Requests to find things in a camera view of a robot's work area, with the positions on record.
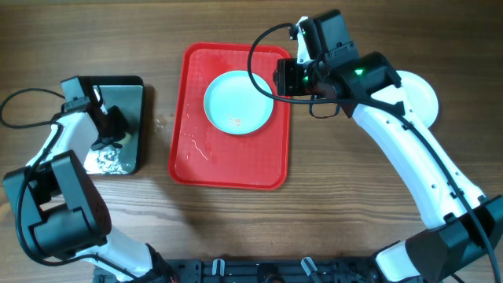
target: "white plate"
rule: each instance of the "white plate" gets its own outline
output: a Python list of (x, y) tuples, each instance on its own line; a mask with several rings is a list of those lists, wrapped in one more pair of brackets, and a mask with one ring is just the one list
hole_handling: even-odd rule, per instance
[[(271, 93), (266, 81), (253, 74), (263, 90)], [(206, 89), (204, 112), (213, 126), (228, 134), (247, 134), (269, 119), (274, 101), (261, 94), (246, 71), (220, 75)]]

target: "tray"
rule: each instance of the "tray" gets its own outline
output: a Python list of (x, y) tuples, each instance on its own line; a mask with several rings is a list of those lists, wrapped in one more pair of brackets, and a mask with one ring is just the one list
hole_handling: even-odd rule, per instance
[[(199, 42), (185, 52), (168, 162), (170, 176), (181, 184), (271, 190), (286, 179), (290, 104), (274, 102), (269, 120), (245, 135), (226, 134), (204, 113), (204, 93), (219, 75), (246, 70), (250, 45)], [(277, 60), (289, 58), (277, 46), (258, 46), (253, 72), (276, 87)]]

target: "cable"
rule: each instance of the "cable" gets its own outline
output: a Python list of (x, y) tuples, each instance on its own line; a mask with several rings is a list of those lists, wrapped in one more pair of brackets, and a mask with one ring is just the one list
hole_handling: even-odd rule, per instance
[(30, 248), (28, 247), (28, 243), (26, 242), (26, 239), (24, 238), (24, 233), (23, 233), (23, 228), (21, 225), (21, 213), (23, 211), (23, 199), (24, 199), (24, 193), (26, 192), (26, 188), (28, 187), (29, 180), (33, 178), (35, 175), (36, 169), (38, 169), (40, 163), (47, 157), (47, 155), (50, 153), (50, 150), (54, 147), (54, 144), (56, 143), (57, 139), (61, 136), (61, 133), (63, 131), (63, 125), (56, 121), (44, 121), (44, 122), (38, 122), (38, 123), (31, 123), (27, 125), (12, 125), (10, 123), (7, 123), (2, 116), (3, 109), (6, 106), (7, 102), (14, 98), (15, 96), (30, 92), (30, 91), (41, 91), (45, 92), (48, 94), (54, 94), (58, 97), (64, 98), (63, 95), (54, 92), (52, 90), (45, 90), (45, 89), (40, 89), (40, 88), (28, 88), (24, 90), (18, 90), (17, 92), (10, 94), (0, 105), (0, 123), (2, 123), (4, 126), (12, 129), (27, 129), (27, 128), (32, 128), (32, 127), (39, 127), (43, 125), (57, 125), (57, 132), (56, 134), (50, 139), (49, 144), (47, 147), (44, 148), (42, 151), (42, 154), (37, 158), (37, 160), (30, 166), (28, 169), (28, 172), (24, 176), (23, 182), (21, 183), (21, 188), (19, 195), (17, 197), (17, 203), (16, 203), (16, 232), (17, 232), (17, 239), (20, 242), (21, 248), (23, 249), (24, 253), (33, 260), (36, 263), (42, 264), (44, 266), (63, 266), (69, 263), (74, 263), (76, 261), (79, 261), (81, 259), (94, 259), (96, 262), (101, 261), (107, 266), (110, 266), (111, 268), (118, 270), (119, 272), (124, 273), (125, 275), (133, 278), (134, 280), (137, 280), (138, 277), (133, 275), (131, 272), (127, 271), (126, 269), (120, 268), (119, 266), (115, 265), (114, 263), (109, 262), (106, 259), (101, 258), (98, 254), (89, 254), (89, 255), (79, 255), (71, 259), (66, 259), (66, 260), (61, 260), (59, 262), (51, 262), (47, 261), (44, 259), (40, 259), (37, 255), (35, 255)]
[(454, 280), (456, 280), (457, 283), (464, 283), (463, 279), (459, 278), (459, 276), (457, 276), (456, 274), (452, 274), (450, 276), (454, 278)]
[[(265, 96), (267, 96), (267, 97), (269, 97), (271, 99), (277, 100), (277, 101), (283, 101), (283, 102), (288, 102), (288, 103), (293, 103), (293, 104), (324, 104), (324, 103), (354, 104), (354, 105), (363, 104), (363, 105), (367, 105), (367, 106), (370, 106), (370, 107), (377, 108), (377, 109), (379, 109), (381, 111), (384, 111), (384, 112), (392, 115), (396, 119), (398, 119), (400, 122), (402, 122), (403, 125), (405, 125), (406, 129), (407, 130), (411, 130), (416, 135), (417, 139), (420, 140), (420, 142), (423, 144), (423, 146), (426, 148), (426, 150), (430, 153), (430, 155), (433, 158), (433, 160), (439, 165), (440, 170), (446, 176), (446, 179), (449, 182), (449, 184), (451, 184), (451, 186), (453, 187), (453, 191), (454, 191), (456, 197), (459, 198), (461, 204), (463, 205), (464, 209), (468, 213), (470, 219), (475, 224), (477, 232), (479, 233), (480, 237), (483, 240), (483, 247), (487, 251), (487, 255), (489, 256), (490, 264), (491, 264), (492, 269), (493, 269), (494, 282), (501, 283), (501, 275), (500, 275), (500, 272), (499, 272), (499, 267), (497, 265), (496, 255), (494, 254), (494, 250), (492, 249), (492, 245), (490, 244), (489, 239), (487, 238), (487, 234), (484, 231), (484, 229), (482, 227), (482, 224), (480, 224), (480, 221), (475, 216), (475, 213), (473, 212), (473, 209), (470, 207), (470, 204), (466, 201), (466, 198), (464, 198), (463, 192), (461, 191), (461, 189), (459, 188), (459, 186), (457, 186), (456, 182), (454, 181), (453, 176), (451, 175), (451, 173), (447, 169), (446, 165), (442, 162), (442, 160), (440, 159), (440, 157), (437, 154), (437, 152), (431, 147), (430, 143), (426, 140), (426, 138), (423, 137), (423, 135), (415, 128), (415, 126), (412, 123), (410, 123), (409, 121), (407, 121), (407, 119), (405, 119), (403, 116), (399, 115), (398, 113), (392, 112), (389, 109), (385, 109), (382, 106), (378, 105), (377, 103), (374, 103), (373, 101), (359, 101), (359, 100), (349, 100), (349, 99), (332, 99), (332, 100), (308, 101), (308, 100), (300, 100), (300, 99), (288, 99), (288, 98), (278, 97), (278, 96), (269, 94), (268, 92), (266, 92), (265, 90), (263, 90), (257, 84), (257, 82), (255, 81), (255, 79), (253, 78), (253, 73), (252, 73), (252, 55), (253, 55), (253, 52), (254, 52), (255, 48), (257, 47), (257, 45), (259, 44), (259, 42), (264, 37), (266, 37), (269, 33), (273, 32), (273, 31), (276, 31), (276, 30), (278, 30), (280, 28), (286, 28), (286, 27), (289, 27), (290, 29), (293, 29), (295, 27), (295, 25), (291, 24), (291, 23), (286, 23), (286, 24), (279, 24), (277, 26), (274, 26), (274, 27), (272, 27), (272, 28), (264, 31), (253, 42), (253, 44), (251, 45), (250, 53), (248, 54), (248, 76), (250, 77), (250, 80), (251, 80), (251, 83), (253, 84), (253, 86), (261, 94), (264, 94)], [(319, 61), (318, 58), (319, 57), (320, 56), (318, 55), (317, 56), (317, 60), (315, 60), (315, 62), (314, 62), (315, 64), (318, 64), (318, 61)], [(314, 67), (315, 67), (315, 71), (318, 73), (318, 75), (321, 76), (321, 74), (319, 74), (319, 70), (317, 69), (317, 66), (314, 66)]]

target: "table surface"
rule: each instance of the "table surface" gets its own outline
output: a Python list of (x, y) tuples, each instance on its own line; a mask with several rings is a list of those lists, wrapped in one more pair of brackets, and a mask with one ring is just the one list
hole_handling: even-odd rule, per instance
[[(431, 131), (458, 167), (494, 197), (503, 183), (503, 2), (188, 1), (0, 8), (0, 99), (26, 87), (61, 91), (74, 75), (141, 76), (150, 86), (144, 164), (132, 176), (92, 177), (113, 223), (167, 259), (221, 255), (370, 255), (425, 229), (408, 189), (376, 143), (344, 115), (292, 107), (288, 178), (273, 192), (181, 186), (167, 173), (184, 50), (193, 42), (251, 43), (267, 28), (327, 9), (343, 12), (360, 54), (378, 50), (424, 77), (440, 113)], [(293, 55), (277, 32), (265, 43)], [(12, 123), (49, 119), (61, 100), (27, 94)], [(0, 127), (0, 174), (22, 167), (48, 128)], [(0, 281), (89, 282), (92, 266), (49, 268), (23, 254), (0, 189)], [(497, 248), (503, 268), (503, 249)], [(486, 257), (459, 272), (490, 282)]]

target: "black cable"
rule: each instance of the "black cable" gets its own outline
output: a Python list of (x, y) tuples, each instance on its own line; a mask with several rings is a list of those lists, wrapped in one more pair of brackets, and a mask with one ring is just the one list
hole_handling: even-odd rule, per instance
[(0, 123), (2, 123), (4, 126), (6, 126), (8, 128), (27, 129), (27, 128), (39, 127), (39, 126), (43, 126), (43, 125), (57, 125), (56, 134), (50, 139), (49, 144), (47, 145), (47, 147), (44, 148), (44, 150), (42, 151), (42, 154), (39, 156), (39, 158), (37, 158), (37, 160), (30, 166), (30, 168), (28, 169), (28, 172), (24, 176), (23, 182), (21, 183), (21, 188), (20, 188), (20, 192), (17, 197), (17, 203), (16, 203), (16, 231), (17, 231), (17, 239), (20, 242), (21, 248), (23, 249), (24, 253), (26, 254), (26, 256), (28, 258), (30, 258), (34, 262), (42, 264), (44, 266), (63, 266), (63, 265), (69, 264), (69, 263), (74, 263), (74, 262), (79, 261), (81, 259), (94, 259), (94, 260), (96, 260), (96, 262), (101, 261), (105, 265), (110, 266), (111, 268), (118, 270), (119, 272), (124, 273), (125, 275), (133, 278), (134, 280), (137, 280), (138, 279), (137, 276), (133, 275), (131, 272), (129, 272), (123, 268), (120, 268), (119, 266), (115, 265), (114, 263), (110, 263), (108, 260), (101, 258), (98, 254), (80, 255), (80, 256), (76, 256), (71, 259), (61, 260), (58, 262), (51, 262), (51, 261), (47, 261), (44, 259), (40, 259), (28, 247), (28, 243), (26, 242), (26, 239), (24, 238), (23, 228), (21, 225), (21, 219), (22, 219), (21, 213), (23, 211), (22, 207), (23, 207), (24, 194), (26, 192), (26, 188), (28, 187), (29, 180), (31, 180), (33, 178), (33, 176), (35, 175), (35, 172), (38, 169), (40, 163), (47, 157), (47, 155), (49, 155), (50, 150), (54, 147), (54, 144), (56, 143), (57, 139), (61, 136), (61, 133), (63, 131), (63, 125), (61, 125), (60, 123), (58, 123), (56, 121), (45, 121), (45, 122), (31, 123), (31, 124), (27, 124), (27, 125), (12, 125), (10, 123), (7, 123), (3, 119), (2, 113), (3, 113), (3, 109), (6, 106), (7, 102), (9, 100), (11, 100), (12, 98), (14, 98), (15, 96), (22, 94), (22, 93), (29, 92), (29, 91), (41, 91), (41, 92), (45, 92), (48, 94), (54, 94), (58, 97), (64, 98), (63, 95), (61, 95), (57, 92), (54, 92), (52, 90), (45, 90), (45, 89), (40, 89), (40, 88), (28, 88), (28, 89), (24, 89), (24, 90), (18, 90), (17, 92), (10, 94), (0, 105)]
[[(479, 233), (479, 235), (481, 236), (481, 238), (483, 240), (483, 247), (487, 251), (487, 255), (489, 256), (490, 264), (491, 264), (492, 269), (493, 269), (494, 282), (501, 283), (501, 275), (500, 275), (500, 272), (499, 272), (499, 267), (497, 265), (496, 255), (494, 254), (494, 250), (492, 248), (492, 245), (489, 242), (489, 239), (487, 238), (487, 234), (484, 231), (484, 229), (482, 227), (482, 224), (480, 224), (480, 221), (475, 216), (475, 213), (473, 212), (473, 209), (470, 207), (470, 204), (464, 198), (463, 192), (461, 191), (461, 189), (459, 188), (459, 186), (457, 186), (456, 182), (454, 181), (453, 176), (451, 175), (451, 173), (447, 169), (446, 165), (442, 162), (442, 160), (440, 159), (440, 157), (437, 154), (437, 152), (431, 147), (431, 145), (426, 140), (426, 138), (423, 137), (423, 135), (415, 128), (415, 126), (412, 123), (410, 123), (409, 121), (407, 121), (407, 119), (405, 119), (405, 117), (399, 115), (398, 113), (392, 112), (391, 110), (385, 109), (382, 106), (378, 105), (377, 103), (373, 103), (373, 101), (358, 101), (358, 100), (349, 100), (349, 99), (331, 99), (331, 100), (324, 99), (324, 100), (319, 100), (319, 101), (308, 101), (308, 100), (300, 100), (300, 99), (288, 99), (288, 98), (278, 97), (278, 96), (269, 94), (268, 92), (266, 92), (265, 90), (263, 90), (257, 84), (257, 82), (255, 81), (255, 79), (253, 78), (253, 73), (252, 73), (252, 55), (253, 55), (253, 52), (254, 52), (255, 48), (257, 47), (257, 45), (259, 44), (259, 42), (264, 37), (266, 37), (269, 33), (273, 32), (273, 31), (276, 31), (276, 30), (278, 30), (280, 28), (286, 28), (286, 27), (289, 27), (290, 29), (293, 29), (293, 28), (295, 28), (295, 25), (291, 24), (291, 23), (287, 23), (287, 24), (279, 24), (277, 26), (274, 26), (274, 27), (268, 29), (267, 31), (264, 31), (253, 42), (253, 44), (251, 45), (250, 53), (248, 54), (248, 76), (250, 77), (250, 80), (251, 80), (251, 83), (253, 84), (253, 86), (261, 94), (264, 94), (265, 96), (267, 96), (267, 97), (269, 97), (271, 99), (277, 100), (277, 101), (283, 101), (283, 102), (288, 102), (288, 103), (293, 103), (293, 104), (324, 104), (324, 103), (354, 104), (354, 105), (363, 104), (363, 105), (367, 105), (367, 106), (370, 106), (370, 107), (377, 108), (377, 109), (379, 109), (381, 111), (384, 111), (384, 112), (392, 115), (396, 119), (398, 119), (400, 122), (402, 122), (403, 125), (405, 125), (406, 129), (407, 130), (411, 130), (416, 135), (416, 137), (420, 140), (420, 142), (423, 144), (423, 146), (426, 148), (426, 150), (430, 153), (431, 157), (439, 165), (440, 170), (446, 176), (447, 181), (449, 182), (449, 184), (453, 187), (453, 190), (454, 190), (454, 193), (455, 193), (456, 197), (459, 198), (461, 204), (463, 205), (464, 209), (468, 213), (470, 219), (475, 224), (477, 232)], [(315, 60), (315, 62), (314, 62), (315, 64), (319, 63), (319, 61), (320, 61), (318, 59), (319, 57), (320, 56), (318, 55), (317, 56), (317, 60)], [(317, 74), (319, 76), (321, 76), (321, 74), (319, 74), (319, 70), (317, 69), (318, 66), (314, 66), (314, 67), (315, 67), (315, 71), (317, 72)]]
[(457, 283), (464, 283), (463, 279), (459, 278), (459, 276), (457, 276), (456, 274), (452, 274), (450, 276), (454, 278), (454, 280), (456, 280)]

